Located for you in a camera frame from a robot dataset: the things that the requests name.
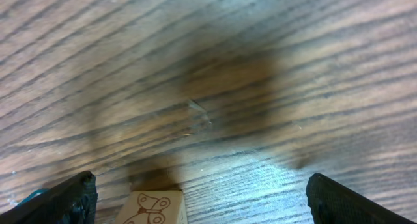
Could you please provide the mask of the red top wooden block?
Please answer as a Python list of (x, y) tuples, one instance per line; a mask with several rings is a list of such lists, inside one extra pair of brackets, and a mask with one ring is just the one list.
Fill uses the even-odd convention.
[(121, 208), (115, 224), (187, 224), (181, 191), (133, 191)]

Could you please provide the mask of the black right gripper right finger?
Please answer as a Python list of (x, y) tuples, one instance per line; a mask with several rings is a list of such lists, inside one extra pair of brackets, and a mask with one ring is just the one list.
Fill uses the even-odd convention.
[(320, 173), (306, 186), (314, 224), (416, 224)]

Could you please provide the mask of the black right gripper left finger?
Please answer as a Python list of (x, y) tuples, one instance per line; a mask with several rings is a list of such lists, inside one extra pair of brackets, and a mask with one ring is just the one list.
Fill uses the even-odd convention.
[(80, 172), (48, 189), (1, 214), (1, 224), (94, 223), (98, 193), (92, 172)]

